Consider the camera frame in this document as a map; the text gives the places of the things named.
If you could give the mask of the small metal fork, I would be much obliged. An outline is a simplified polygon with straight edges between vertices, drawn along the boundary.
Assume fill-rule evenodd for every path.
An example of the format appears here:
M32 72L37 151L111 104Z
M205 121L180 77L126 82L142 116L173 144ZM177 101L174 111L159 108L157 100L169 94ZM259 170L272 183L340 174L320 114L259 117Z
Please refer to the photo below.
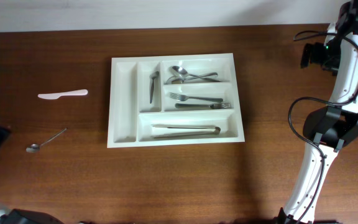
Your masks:
M31 144L29 147L26 148L26 152L29 153L36 153L40 151L40 148L44 145L46 145L47 143L49 143L50 141L53 141L55 138L57 138L59 135L63 134L68 128L64 128L61 131L59 131L58 133L54 134L52 137L50 137L49 139L47 139L45 142L43 142L42 144Z

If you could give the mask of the small metal teaspoon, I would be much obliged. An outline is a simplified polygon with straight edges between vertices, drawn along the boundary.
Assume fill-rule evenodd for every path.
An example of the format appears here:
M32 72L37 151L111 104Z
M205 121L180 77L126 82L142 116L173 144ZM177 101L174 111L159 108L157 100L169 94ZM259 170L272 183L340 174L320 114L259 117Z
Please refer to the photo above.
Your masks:
M154 97L154 89L155 89L155 80L159 77L160 72L155 71L153 72L149 78L150 78L150 95L149 95L149 103L152 104L153 97Z

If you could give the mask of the metal spoon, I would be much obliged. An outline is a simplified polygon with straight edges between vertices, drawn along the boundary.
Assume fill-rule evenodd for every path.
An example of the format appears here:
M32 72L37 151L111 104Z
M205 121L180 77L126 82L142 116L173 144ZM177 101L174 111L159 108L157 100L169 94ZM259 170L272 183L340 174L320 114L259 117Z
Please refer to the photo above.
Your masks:
M193 75L193 74L189 74L186 78L185 77L181 77L178 75L174 75L172 77L170 77L167 81L166 84L167 85L171 85L174 82L180 82L183 83L185 81L190 81L190 80L207 80L207 81L216 81L218 77L218 73L213 72L213 73L207 73L204 75Z
M170 67L170 70L173 72L174 75L178 75L185 78L190 74L187 70L180 66L172 66Z

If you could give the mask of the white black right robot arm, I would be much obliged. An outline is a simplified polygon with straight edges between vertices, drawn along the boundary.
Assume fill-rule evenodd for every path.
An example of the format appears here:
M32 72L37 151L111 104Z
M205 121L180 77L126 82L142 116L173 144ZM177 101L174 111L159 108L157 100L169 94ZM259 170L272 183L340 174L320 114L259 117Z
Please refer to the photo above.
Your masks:
M338 19L324 32L305 30L295 41L324 37L323 43L306 44L300 66L319 65L336 76L329 100L311 112L296 136L305 142L298 180L274 223L315 223L315 210L324 180L339 152L358 138L358 0L345 2Z

